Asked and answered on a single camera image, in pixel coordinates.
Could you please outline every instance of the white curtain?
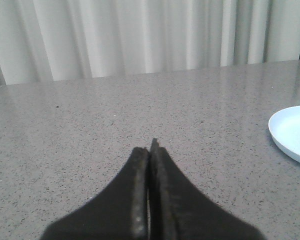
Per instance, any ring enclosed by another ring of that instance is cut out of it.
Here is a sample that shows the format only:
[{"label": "white curtain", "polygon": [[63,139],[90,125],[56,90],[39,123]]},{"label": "white curtain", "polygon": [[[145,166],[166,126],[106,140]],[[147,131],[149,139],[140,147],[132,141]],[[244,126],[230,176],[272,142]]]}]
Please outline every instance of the white curtain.
[{"label": "white curtain", "polygon": [[300,58],[300,0],[0,0],[0,85]]}]

